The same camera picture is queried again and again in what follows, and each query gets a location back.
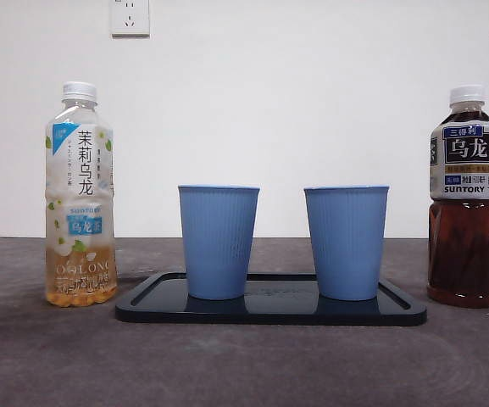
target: oolong tea bottle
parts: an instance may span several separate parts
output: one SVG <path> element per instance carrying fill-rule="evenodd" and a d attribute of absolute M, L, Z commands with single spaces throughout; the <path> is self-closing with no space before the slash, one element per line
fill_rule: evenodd
<path fill-rule="evenodd" d="M 113 132 L 97 91 L 64 84 L 64 111 L 46 128 L 46 297 L 60 307 L 102 303 L 116 292 Z"/>
<path fill-rule="evenodd" d="M 429 296 L 489 307 L 489 116 L 480 85 L 451 91 L 452 113 L 431 135 Z"/>

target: dark gray table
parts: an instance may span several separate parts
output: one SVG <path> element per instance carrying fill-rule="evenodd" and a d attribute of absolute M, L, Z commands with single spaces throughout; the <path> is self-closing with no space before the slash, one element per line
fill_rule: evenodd
<path fill-rule="evenodd" d="M 388 239 L 382 275 L 416 327 L 129 324 L 114 302 L 43 299 L 41 239 L 0 238 L 0 407 L 489 405 L 489 309 L 425 296 L 427 241 Z M 120 239 L 120 292 L 183 270 L 180 239 Z M 250 271 L 314 269 L 308 239 L 257 239 Z"/>

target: ribbed cup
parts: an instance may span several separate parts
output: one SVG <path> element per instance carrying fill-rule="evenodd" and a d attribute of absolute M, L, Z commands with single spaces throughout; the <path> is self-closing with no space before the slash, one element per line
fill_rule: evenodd
<path fill-rule="evenodd" d="M 178 189 L 189 294 L 202 299 L 242 296 L 259 188 Z"/>
<path fill-rule="evenodd" d="M 305 188 L 320 293 L 365 300 L 380 276 L 387 186 Z"/>

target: bottle cap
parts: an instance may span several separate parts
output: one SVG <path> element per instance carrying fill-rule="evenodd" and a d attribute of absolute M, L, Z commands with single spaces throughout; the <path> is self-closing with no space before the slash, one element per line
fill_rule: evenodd
<path fill-rule="evenodd" d="M 485 87 L 483 85 L 462 85 L 451 90 L 449 107 L 459 102 L 485 102 Z"/>
<path fill-rule="evenodd" d="M 97 104 L 97 89 L 95 85 L 87 82 L 65 82 L 62 102 L 69 99 L 87 100 Z"/>

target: electrical outlet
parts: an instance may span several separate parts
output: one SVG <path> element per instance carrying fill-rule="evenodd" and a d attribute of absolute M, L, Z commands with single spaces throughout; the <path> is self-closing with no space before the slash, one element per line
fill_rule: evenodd
<path fill-rule="evenodd" d="M 113 36 L 149 36 L 149 0 L 110 0 Z"/>

